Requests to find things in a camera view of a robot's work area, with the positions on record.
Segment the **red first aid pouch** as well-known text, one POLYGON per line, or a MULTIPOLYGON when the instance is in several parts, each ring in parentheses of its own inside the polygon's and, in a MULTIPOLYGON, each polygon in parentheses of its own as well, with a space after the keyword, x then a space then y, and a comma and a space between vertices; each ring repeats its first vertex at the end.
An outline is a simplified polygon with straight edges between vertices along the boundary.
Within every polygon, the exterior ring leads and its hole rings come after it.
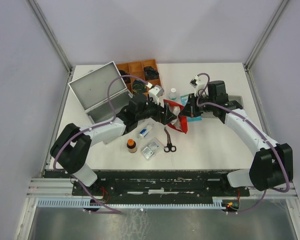
MULTIPOLYGON (((172 100, 168 100, 168 99, 164 99, 163 100, 164 103, 168 103, 169 106, 180 106, 180 109, 182 109, 184 106, 182 106, 181 104, 172 101, 172 100)), ((188 120, 187 117, 185 116, 178 116, 179 120, 180 120, 180 127, 174 127, 171 123, 168 124, 168 126, 173 129, 176 130, 178 132, 184 133, 186 134, 188 132, 188 120)))

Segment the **grey plastic divider tray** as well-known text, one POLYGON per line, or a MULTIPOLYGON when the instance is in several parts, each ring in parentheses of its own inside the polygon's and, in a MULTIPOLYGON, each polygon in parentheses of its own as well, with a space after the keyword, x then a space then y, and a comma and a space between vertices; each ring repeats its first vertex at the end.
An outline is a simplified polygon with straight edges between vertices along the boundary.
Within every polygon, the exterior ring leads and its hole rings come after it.
MULTIPOLYGON (((237 101, 238 102, 238 104, 239 105, 241 105, 241 107, 242 107, 242 109, 244 108, 244 102, 243 102, 243 98, 241 97, 241 96, 239 96, 239 95, 229 95, 228 96, 228 100, 230 101, 230 102, 233 102, 233 101, 237 101)), ((201 114, 201 117, 202 118, 212 118, 212 119, 214 119, 214 118, 216 118, 214 115, 213 115, 213 112, 212 111, 206 111, 206 112, 203 112, 202 114, 201 114)))

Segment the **bag of bandage packets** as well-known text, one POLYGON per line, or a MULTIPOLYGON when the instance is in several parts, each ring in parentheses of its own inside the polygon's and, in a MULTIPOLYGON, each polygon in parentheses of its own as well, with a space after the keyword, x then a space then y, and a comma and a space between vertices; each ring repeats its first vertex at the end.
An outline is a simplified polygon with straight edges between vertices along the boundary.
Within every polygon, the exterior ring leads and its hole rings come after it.
POLYGON ((171 121, 171 124, 176 127, 179 128, 180 127, 180 119, 179 119, 179 114, 181 112, 181 108, 180 106, 170 106, 169 107, 170 111, 176 116, 175 120, 171 121))

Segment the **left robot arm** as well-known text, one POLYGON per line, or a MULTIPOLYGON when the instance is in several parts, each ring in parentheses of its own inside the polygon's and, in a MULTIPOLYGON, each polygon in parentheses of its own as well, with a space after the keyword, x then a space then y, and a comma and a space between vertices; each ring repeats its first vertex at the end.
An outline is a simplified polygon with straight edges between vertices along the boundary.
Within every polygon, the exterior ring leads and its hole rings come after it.
POLYGON ((96 195, 101 189, 101 183, 97 180, 97 174, 86 164, 93 145, 128 134, 141 120, 153 119, 167 125, 177 118, 168 103, 156 104, 144 94, 138 93, 114 118, 86 128, 73 123, 67 124, 52 145, 50 155, 55 163, 60 164, 63 170, 83 184, 83 189, 89 195, 96 195))

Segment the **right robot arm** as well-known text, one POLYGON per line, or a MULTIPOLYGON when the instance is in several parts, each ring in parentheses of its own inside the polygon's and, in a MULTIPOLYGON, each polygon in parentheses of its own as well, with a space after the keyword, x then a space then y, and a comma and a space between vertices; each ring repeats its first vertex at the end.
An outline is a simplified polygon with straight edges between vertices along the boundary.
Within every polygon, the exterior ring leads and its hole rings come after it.
POLYGON ((221 193, 232 195, 238 187, 254 187, 259 191, 268 189, 286 193, 293 179, 293 150, 266 135, 248 117, 243 106, 230 100, 222 80, 201 83, 199 78, 190 81, 195 89, 180 112, 182 116, 195 118, 212 113, 233 130, 253 155, 249 169, 229 172, 219 183, 221 193))

